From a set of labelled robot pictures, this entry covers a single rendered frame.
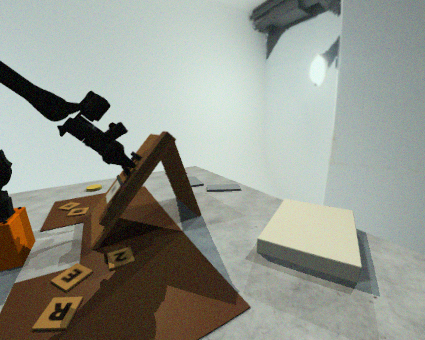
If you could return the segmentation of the white paper ticket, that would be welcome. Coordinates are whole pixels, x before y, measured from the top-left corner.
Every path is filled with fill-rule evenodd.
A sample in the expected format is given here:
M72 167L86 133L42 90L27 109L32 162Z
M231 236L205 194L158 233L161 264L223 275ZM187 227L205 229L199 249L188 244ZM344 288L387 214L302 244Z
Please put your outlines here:
M106 203L108 204L109 201L114 196L114 193L118 190L118 188L121 187L119 181L117 180L115 184L113 184L113 187L110 189L110 191L106 194Z

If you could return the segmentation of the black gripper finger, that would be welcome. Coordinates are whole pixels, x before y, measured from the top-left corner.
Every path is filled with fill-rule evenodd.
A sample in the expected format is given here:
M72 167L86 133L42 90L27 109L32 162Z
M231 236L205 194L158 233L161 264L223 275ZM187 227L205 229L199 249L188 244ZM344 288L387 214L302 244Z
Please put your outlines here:
M125 167L135 168L137 165L124 153L123 149L117 154L110 164L121 165Z

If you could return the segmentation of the yellow round disc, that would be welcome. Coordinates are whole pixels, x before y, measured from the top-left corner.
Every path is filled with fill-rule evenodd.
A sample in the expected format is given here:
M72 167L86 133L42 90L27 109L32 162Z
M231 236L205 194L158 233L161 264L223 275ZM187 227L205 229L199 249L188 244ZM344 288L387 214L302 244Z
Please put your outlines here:
M97 191L101 188L102 188L101 184L94 184L94 185L90 185L90 186L86 187L86 190L90 192L90 191Z

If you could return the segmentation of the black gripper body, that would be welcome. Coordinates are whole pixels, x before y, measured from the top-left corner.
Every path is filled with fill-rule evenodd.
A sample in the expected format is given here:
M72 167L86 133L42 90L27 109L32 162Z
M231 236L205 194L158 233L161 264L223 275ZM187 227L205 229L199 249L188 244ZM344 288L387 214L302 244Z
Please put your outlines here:
M116 140L109 142L100 132L102 131L94 125L94 128L88 133L82 143L95 150L102 156L104 162L110 164L114 157L123 149L124 145Z

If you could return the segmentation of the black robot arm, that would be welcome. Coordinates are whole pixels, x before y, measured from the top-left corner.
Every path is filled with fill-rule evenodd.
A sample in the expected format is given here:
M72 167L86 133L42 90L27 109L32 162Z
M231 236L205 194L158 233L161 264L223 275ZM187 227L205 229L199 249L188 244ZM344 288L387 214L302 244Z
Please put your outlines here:
M0 83L8 87L12 91L19 94L28 101L39 113L52 122L65 119L68 115L80 112L73 118L69 119L61 126L57 126L59 134L63 137L66 132L75 136L81 142L86 138L88 133L93 129L94 125L89 121L94 122L104 116L105 112L111 107L109 102L98 94L90 91L80 103L71 103L47 90L39 88L21 74L15 72L0 61ZM86 117L83 118L81 115ZM115 141L123 134L128 132L127 128L121 123L109 124L108 131L100 132L109 142ZM16 210L13 209L12 197L8 195L7 190L2 191L11 179L12 163L6 159L3 150L0 150L0 222L5 222L9 219Z

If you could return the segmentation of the grey flat rectangular tile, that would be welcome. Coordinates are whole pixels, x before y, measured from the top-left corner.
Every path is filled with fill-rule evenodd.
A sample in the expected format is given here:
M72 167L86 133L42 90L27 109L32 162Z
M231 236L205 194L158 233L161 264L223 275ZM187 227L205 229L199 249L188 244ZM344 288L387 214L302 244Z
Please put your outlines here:
M202 186L204 185L199 179L197 179L195 176L188 177L191 187L195 186Z
M207 185L207 192L210 191L241 191L241 188L238 184Z

